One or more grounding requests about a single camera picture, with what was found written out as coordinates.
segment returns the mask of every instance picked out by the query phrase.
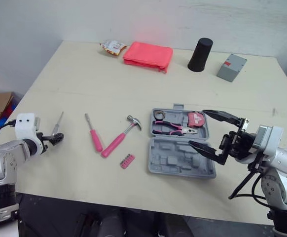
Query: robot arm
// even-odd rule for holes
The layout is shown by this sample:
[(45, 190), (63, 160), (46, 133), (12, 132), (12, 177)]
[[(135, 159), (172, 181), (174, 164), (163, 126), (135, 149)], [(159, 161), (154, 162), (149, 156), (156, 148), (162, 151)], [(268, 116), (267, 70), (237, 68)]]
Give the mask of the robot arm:
[(38, 128), (39, 118), (34, 114), (19, 114), (15, 123), (18, 140), (0, 145), (0, 222), (15, 218), (19, 209), (15, 199), (17, 167), (44, 153), (48, 148), (44, 141), (56, 145), (64, 137), (62, 133), (44, 137), (36, 133)]
[[(256, 134), (246, 133), (250, 122), (247, 118), (238, 118), (223, 111), (204, 110), (204, 113), (218, 121), (226, 121), (238, 127), (238, 131), (225, 134), (219, 146), (222, 153), (216, 155), (216, 150), (203, 144), (189, 141), (190, 146), (201, 155), (224, 165), (228, 156), (242, 164), (248, 165), (250, 174), (235, 189), (229, 199), (235, 197), (253, 197), (259, 204), (271, 209), (268, 218), (274, 221), (276, 235), (287, 235), (287, 149), (279, 148), (283, 133), (280, 127), (260, 125)], [(240, 189), (256, 173), (259, 177), (252, 187), (250, 195), (238, 195)], [(261, 179), (263, 198), (267, 204), (259, 201), (254, 193), (256, 184)]]

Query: hammer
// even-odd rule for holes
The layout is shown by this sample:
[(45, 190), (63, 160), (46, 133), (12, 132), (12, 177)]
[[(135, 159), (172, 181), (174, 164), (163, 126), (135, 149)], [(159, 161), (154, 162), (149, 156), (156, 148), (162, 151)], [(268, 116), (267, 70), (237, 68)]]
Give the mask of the hammer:
[(102, 151), (101, 153), (102, 157), (104, 158), (108, 157), (111, 154), (111, 152), (114, 151), (114, 149), (124, 140), (126, 134), (134, 126), (138, 126), (139, 130), (142, 129), (142, 125), (140, 124), (137, 118), (133, 118), (131, 115), (128, 115), (127, 120), (131, 122), (131, 125), (123, 133), (119, 134), (118, 137), (116, 137), (115, 140), (104, 151)]

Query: tool case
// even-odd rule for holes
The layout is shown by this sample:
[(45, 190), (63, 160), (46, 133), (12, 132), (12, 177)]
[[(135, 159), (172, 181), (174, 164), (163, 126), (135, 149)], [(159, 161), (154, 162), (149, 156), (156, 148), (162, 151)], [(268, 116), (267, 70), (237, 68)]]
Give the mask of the tool case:
[(195, 111), (183, 110), (184, 105), (174, 104), (173, 109), (153, 109), (151, 113), (150, 133), (152, 134), (149, 146), (149, 162), (148, 169), (152, 173), (171, 174), (186, 177), (213, 179), (216, 177), (215, 164), (212, 160), (202, 156), (194, 150), (188, 141), (209, 145), (206, 140), (209, 137), (206, 116), (203, 112), (199, 112), (204, 116), (205, 124), (197, 128), (196, 134), (164, 135), (154, 134), (153, 130), (169, 132), (172, 128), (154, 124), (154, 112), (163, 111), (165, 117), (163, 121), (171, 123), (180, 123), (183, 127), (187, 127), (188, 113)]

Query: black cylinder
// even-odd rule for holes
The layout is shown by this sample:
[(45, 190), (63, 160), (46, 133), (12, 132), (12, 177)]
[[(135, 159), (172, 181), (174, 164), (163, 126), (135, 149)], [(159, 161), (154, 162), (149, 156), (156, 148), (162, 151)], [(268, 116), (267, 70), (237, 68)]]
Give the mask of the black cylinder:
[(191, 71), (201, 72), (204, 70), (212, 45), (213, 41), (209, 38), (201, 38), (198, 41), (193, 56), (187, 65)]
[(0, 209), (16, 204), (15, 185), (1, 185), (0, 186)]

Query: pink tape measure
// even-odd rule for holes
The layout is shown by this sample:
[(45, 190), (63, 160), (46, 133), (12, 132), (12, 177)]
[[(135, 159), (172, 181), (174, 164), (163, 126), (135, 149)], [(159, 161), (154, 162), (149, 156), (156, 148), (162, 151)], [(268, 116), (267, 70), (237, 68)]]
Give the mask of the pink tape measure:
[(128, 154), (126, 158), (120, 163), (120, 166), (123, 169), (126, 169), (130, 165), (130, 163), (133, 162), (134, 159), (135, 159), (134, 155)]
[(205, 124), (205, 118), (201, 113), (192, 112), (188, 113), (188, 127), (201, 127)]

